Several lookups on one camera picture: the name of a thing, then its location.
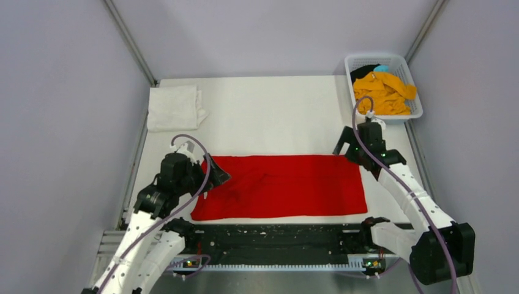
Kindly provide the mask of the red t-shirt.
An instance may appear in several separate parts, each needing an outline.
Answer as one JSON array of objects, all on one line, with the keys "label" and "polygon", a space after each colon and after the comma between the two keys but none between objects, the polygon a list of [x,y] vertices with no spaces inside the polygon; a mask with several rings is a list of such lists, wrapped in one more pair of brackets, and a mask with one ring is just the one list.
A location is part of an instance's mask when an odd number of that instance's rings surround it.
[{"label": "red t-shirt", "polygon": [[368,211],[359,167],[333,155],[215,156],[231,178],[200,196],[195,221]]}]

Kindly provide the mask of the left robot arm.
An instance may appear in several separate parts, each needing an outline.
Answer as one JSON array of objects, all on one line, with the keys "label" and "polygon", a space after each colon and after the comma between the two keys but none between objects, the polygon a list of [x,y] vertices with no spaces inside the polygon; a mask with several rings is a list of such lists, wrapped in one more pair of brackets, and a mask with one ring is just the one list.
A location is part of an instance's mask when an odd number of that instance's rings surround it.
[{"label": "left robot arm", "polygon": [[111,261],[82,293],[149,293],[174,257],[194,250],[190,222],[177,217],[187,207],[180,198],[195,200],[231,178],[209,153],[203,158],[196,160],[191,151],[180,149],[163,158],[160,171],[138,193]]}]

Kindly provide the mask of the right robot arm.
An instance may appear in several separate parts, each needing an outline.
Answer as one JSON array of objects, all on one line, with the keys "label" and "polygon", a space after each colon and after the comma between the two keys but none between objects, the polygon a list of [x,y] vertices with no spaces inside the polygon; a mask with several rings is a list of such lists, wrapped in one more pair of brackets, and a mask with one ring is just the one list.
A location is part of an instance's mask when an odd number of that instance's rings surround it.
[{"label": "right robot arm", "polygon": [[413,231],[385,217],[368,217],[361,226],[359,245],[366,252],[383,247],[404,260],[424,285],[469,276],[474,269],[476,233],[445,213],[413,175],[396,149],[387,149],[380,124],[373,120],[346,126],[335,146],[338,155],[370,172],[393,197]]}]

